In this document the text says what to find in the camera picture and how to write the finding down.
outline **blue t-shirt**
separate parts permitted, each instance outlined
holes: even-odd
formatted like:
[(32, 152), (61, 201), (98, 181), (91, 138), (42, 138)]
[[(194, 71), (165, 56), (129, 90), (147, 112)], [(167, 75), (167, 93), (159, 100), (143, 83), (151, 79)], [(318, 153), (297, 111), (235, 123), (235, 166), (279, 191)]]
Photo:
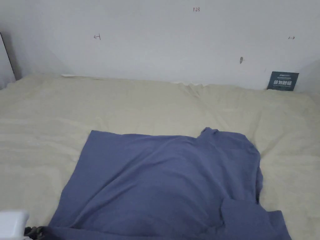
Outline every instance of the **blue t-shirt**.
[(64, 239), (289, 240), (259, 204), (260, 154), (239, 133), (92, 131), (48, 230)]

